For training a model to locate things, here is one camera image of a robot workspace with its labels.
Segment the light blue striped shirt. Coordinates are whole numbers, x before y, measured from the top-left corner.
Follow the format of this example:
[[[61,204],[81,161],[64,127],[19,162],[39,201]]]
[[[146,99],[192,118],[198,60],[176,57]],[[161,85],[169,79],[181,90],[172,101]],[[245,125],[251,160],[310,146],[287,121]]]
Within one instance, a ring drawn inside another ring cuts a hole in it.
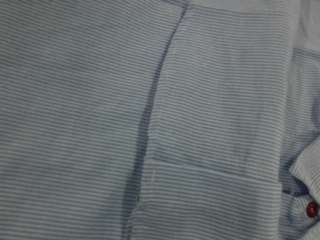
[[[3,240],[317,240],[317,0],[3,0]]]

